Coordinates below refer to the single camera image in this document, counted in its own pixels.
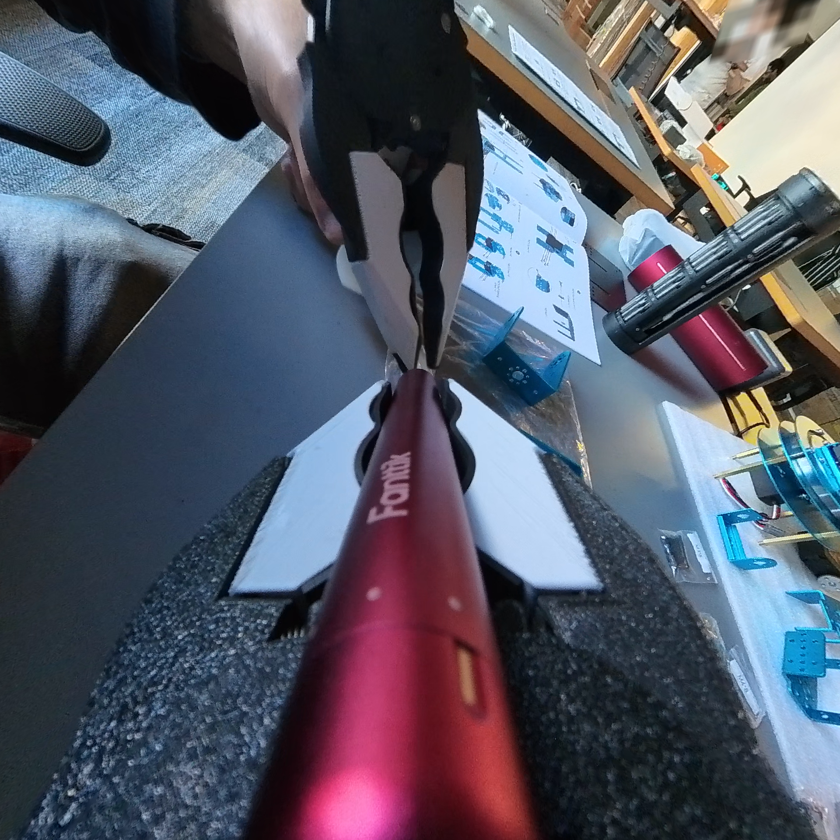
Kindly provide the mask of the large clear plastic bag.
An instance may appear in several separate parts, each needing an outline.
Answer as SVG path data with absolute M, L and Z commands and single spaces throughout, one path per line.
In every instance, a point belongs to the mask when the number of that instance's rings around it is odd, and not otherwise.
M 535 406 L 526 404 L 504 381 L 496 377 L 482 358 L 490 342 L 511 313 L 463 288 L 451 323 L 443 360 L 437 374 L 463 386 L 489 409 L 531 438 L 541 449 L 552 448 L 583 468 L 581 478 L 592 483 L 568 369 L 560 389 Z M 523 315 L 507 342 L 535 369 L 544 366 L 564 346 L 527 324 Z

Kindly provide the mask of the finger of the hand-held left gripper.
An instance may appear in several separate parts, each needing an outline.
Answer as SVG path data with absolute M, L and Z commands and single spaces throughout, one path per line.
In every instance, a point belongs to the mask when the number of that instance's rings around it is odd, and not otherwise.
M 466 174 L 447 162 L 424 188 L 418 232 L 422 243 L 423 349 L 427 368 L 442 359 L 468 255 Z
M 371 151 L 351 152 L 351 170 L 367 253 L 351 268 L 389 351 L 405 368 L 415 368 L 420 336 L 402 250 L 403 184 Z

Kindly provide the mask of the person's left forearm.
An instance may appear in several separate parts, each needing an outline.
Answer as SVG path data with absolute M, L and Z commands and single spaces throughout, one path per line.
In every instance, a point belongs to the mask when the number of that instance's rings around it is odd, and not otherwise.
M 241 140 L 260 123 L 246 85 L 198 59 L 182 29 L 182 2 L 38 1 L 58 24 L 91 32 L 122 68 L 166 97 L 194 107 L 228 140 Z

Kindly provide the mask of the person's left hand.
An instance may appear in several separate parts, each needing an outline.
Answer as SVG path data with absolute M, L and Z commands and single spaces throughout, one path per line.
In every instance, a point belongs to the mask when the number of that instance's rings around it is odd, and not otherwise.
M 303 86 L 298 58 L 308 41 L 309 14 L 300 1 L 227 2 L 226 17 L 258 115 L 288 144 L 283 160 L 299 206 L 331 245 L 341 226 L 310 174 L 301 145 Z

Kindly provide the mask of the storage shelf with boxes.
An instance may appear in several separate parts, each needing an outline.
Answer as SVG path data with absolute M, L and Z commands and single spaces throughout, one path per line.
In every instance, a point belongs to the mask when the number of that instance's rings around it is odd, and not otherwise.
M 709 57 L 727 1 L 548 1 L 565 28 L 610 78 L 653 90 Z

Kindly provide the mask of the white foam sheet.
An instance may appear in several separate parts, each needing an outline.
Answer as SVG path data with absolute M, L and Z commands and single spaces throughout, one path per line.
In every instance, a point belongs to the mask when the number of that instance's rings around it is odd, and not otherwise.
M 716 584 L 682 584 L 699 613 L 718 622 L 728 647 L 738 646 L 749 661 L 765 717 L 756 729 L 771 766 L 795 802 L 802 804 L 820 837 L 838 838 L 838 726 L 810 720 L 791 697 L 783 675 L 784 634 L 822 624 L 822 611 L 788 596 L 788 591 L 820 590 L 838 600 L 838 572 L 827 559 L 806 558 L 821 550 L 817 541 L 773 541 L 801 530 L 792 518 L 763 528 L 760 513 L 774 514 L 756 497 L 750 476 L 730 479 L 748 507 L 730 498 L 714 475 L 741 466 L 732 457 L 748 444 L 676 405 L 661 406 L 663 424 L 681 465 L 696 510 L 693 527 L 709 556 Z M 818 706 L 838 712 L 838 669 L 819 679 Z

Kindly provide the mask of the crumpled white plastic bag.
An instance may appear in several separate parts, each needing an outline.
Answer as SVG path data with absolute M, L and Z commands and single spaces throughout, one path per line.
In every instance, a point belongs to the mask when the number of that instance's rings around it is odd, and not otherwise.
M 664 247 L 671 247 L 683 259 L 690 253 L 686 244 L 691 245 L 693 241 L 663 214 L 643 209 L 624 220 L 618 252 L 626 267 L 633 270 Z

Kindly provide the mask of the black cylindrical bit holder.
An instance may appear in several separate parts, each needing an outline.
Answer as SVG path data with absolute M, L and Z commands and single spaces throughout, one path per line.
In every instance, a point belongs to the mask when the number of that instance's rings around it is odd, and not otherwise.
M 735 224 L 603 319 L 606 335 L 635 354 L 839 228 L 839 198 L 804 168 Z

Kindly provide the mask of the red cylindrical screwdriver case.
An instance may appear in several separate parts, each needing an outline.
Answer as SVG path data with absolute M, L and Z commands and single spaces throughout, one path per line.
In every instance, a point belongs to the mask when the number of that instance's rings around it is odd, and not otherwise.
M 657 237 L 643 246 L 642 255 L 633 259 L 636 265 L 628 281 L 638 292 L 652 286 L 683 260 L 674 246 Z M 671 334 L 716 392 L 751 383 L 768 370 L 768 362 L 720 306 L 705 310 Z

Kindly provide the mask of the blue holed U bracket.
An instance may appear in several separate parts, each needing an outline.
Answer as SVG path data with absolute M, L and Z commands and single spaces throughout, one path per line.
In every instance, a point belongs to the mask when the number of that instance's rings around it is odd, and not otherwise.
M 838 669 L 839 660 L 826 656 L 826 632 L 821 628 L 797 628 L 784 634 L 783 675 L 795 704 L 812 721 L 839 725 L 837 711 L 818 706 L 819 679 L 829 669 Z

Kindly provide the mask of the wood-edged table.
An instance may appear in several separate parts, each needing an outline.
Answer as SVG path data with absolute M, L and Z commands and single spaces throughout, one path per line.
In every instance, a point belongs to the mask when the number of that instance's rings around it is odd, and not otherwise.
M 562 24 L 543 12 L 540 2 L 456 2 L 456 11 L 479 79 L 482 110 L 493 118 L 505 117 L 531 142 L 533 153 L 558 162 L 578 181 L 583 195 L 608 215 L 614 217 L 631 198 L 663 214 L 673 210 L 635 122 L 608 76 L 590 64 L 583 49 Z M 636 163 L 514 56 L 509 26 L 616 122 Z

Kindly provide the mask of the white printed paper sheet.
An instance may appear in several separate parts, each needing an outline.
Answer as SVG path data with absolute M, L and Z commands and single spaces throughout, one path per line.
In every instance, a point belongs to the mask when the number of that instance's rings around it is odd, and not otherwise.
M 511 52 L 537 77 L 551 88 L 563 101 L 569 104 L 592 127 L 598 130 L 635 166 L 637 157 L 623 131 L 613 118 L 589 98 L 572 79 L 555 66 L 548 58 L 534 48 L 519 32 L 508 27 Z

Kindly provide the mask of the wooden side table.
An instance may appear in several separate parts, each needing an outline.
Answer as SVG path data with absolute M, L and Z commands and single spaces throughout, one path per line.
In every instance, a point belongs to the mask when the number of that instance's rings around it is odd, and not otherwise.
M 656 142 L 662 157 L 701 190 L 724 225 L 730 226 L 746 214 L 743 207 L 722 191 L 702 166 L 689 165 L 687 161 L 679 158 L 657 126 L 646 101 L 635 88 L 630 88 L 629 96 Z M 838 373 L 838 323 L 792 261 L 780 264 L 775 270 L 761 276 L 760 280 L 773 303 L 780 310 L 782 318 L 813 347 L 815 352 L 824 358 L 834 373 Z

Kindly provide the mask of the pile of small hardware bags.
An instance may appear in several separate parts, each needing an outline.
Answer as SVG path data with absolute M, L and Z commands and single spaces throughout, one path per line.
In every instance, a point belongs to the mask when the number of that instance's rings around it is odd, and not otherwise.
M 716 649 L 730 675 L 749 725 L 752 729 L 757 729 L 765 717 L 765 709 L 760 690 L 754 685 L 749 661 L 742 655 L 740 647 L 727 646 L 719 624 L 712 615 L 701 612 L 699 621 L 703 634 Z

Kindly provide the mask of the white divider panel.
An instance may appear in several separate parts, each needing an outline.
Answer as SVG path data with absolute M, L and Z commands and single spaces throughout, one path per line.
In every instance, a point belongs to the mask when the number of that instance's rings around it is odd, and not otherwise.
M 742 176 L 752 193 L 773 190 L 804 167 L 839 189 L 839 23 L 784 70 L 714 139 L 729 164 L 724 177 Z

